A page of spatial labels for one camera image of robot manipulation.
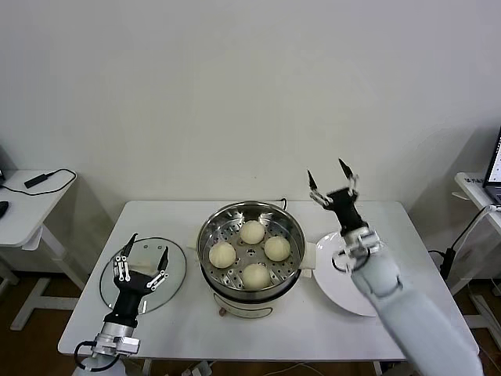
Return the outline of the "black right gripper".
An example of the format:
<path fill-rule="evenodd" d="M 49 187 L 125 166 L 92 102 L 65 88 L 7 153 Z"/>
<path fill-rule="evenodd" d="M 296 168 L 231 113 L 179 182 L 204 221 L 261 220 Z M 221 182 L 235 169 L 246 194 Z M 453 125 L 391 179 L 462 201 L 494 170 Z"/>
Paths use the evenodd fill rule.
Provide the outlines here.
<path fill-rule="evenodd" d="M 355 174 L 351 168 L 341 159 L 338 159 L 341 169 L 348 180 L 348 187 L 341 190 L 329 192 L 326 196 L 318 191 L 316 182 L 308 169 L 308 185 L 310 189 L 310 198 L 314 202 L 325 208 L 327 211 L 335 213 L 338 222 L 341 225 L 341 236 L 361 229 L 368 228 L 369 225 L 365 222 L 358 213 L 355 202 L 358 199 L 358 181 L 359 176 Z"/>

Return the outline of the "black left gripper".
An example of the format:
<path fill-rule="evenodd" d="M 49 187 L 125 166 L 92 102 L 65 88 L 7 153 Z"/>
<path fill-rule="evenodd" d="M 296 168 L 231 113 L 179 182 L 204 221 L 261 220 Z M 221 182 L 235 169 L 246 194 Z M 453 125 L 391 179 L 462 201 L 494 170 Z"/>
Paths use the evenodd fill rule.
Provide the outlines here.
<path fill-rule="evenodd" d="M 114 257 L 114 284 L 119 290 L 117 300 L 111 313 L 104 317 L 105 323 L 137 324 L 139 305 L 142 298 L 155 291 L 166 278 L 168 267 L 168 251 L 166 246 L 157 266 L 157 272 L 151 276 L 131 270 L 129 272 L 128 256 L 134 246 L 137 233 L 134 233 L 127 244 Z"/>

